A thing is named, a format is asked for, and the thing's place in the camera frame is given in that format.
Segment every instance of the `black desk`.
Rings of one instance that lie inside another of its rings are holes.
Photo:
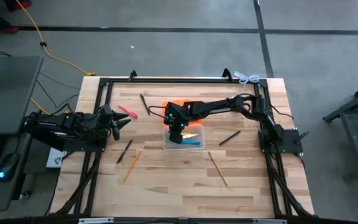
[[[0,163],[15,151],[18,138],[21,139],[17,150],[21,158],[15,175],[10,182],[0,182],[0,211],[6,210],[21,192],[31,136],[18,132],[42,61],[41,57],[0,57]]]

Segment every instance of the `pink marker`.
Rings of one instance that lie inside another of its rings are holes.
[[[129,109],[127,109],[127,108],[125,108],[125,107],[123,107],[121,105],[118,105],[118,107],[123,109],[126,113],[128,113],[131,116],[133,116],[134,118],[137,118],[137,115],[134,112],[130,111]]]

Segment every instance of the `red shoe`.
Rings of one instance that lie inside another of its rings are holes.
[[[20,4],[22,4],[23,8],[28,8],[32,5],[31,1],[30,0],[27,0],[27,1],[19,1]],[[19,3],[17,3],[16,1],[14,2],[14,4],[6,4],[7,8],[11,11],[11,12],[14,12],[14,11],[17,11],[19,9],[22,9],[19,5]]]
[[[2,30],[7,34],[15,34],[19,31],[19,29],[16,26],[10,24],[8,21],[6,21],[1,17],[0,17],[0,30]]]

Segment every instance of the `yellow pencil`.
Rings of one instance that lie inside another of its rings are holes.
[[[131,168],[129,168],[127,175],[125,175],[125,177],[124,177],[123,183],[125,183],[125,180],[127,180],[129,174],[131,173],[132,169],[134,168],[135,163],[136,163],[137,159],[139,158],[140,154],[142,153],[142,151],[143,151],[143,147],[140,149],[140,152],[136,155],[135,160],[131,165]]]
[[[214,158],[212,157],[211,152],[209,152],[209,151],[208,151],[208,154],[209,154],[210,158],[212,159],[212,162],[214,162],[215,167],[217,168],[217,170],[218,170],[219,174],[221,175],[221,177],[222,177],[222,180],[223,180],[224,184],[226,185],[226,187],[228,187],[228,184],[227,184],[227,182],[226,182],[226,179],[224,178],[224,176],[223,176],[223,174],[222,174],[221,170],[219,169],[218,165],[216,164],[216,162],[215,162]]]

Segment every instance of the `clear plastic bin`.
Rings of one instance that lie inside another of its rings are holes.
[[[202,150],[205,148],[205,133],[204,126],[201,124],[191,124],[187,126],[181,133],[187,134],[198,134],[192,138],[183,139],[183,141],[199,141],[200,145],[192,145],[192,144],[176,144],[173,142],[167,142],[165,139],[168,138],[167,134],[169,132],[169,127],[165,126],[162,131],[162,147],[164,150],[172,151],[172,150]]]

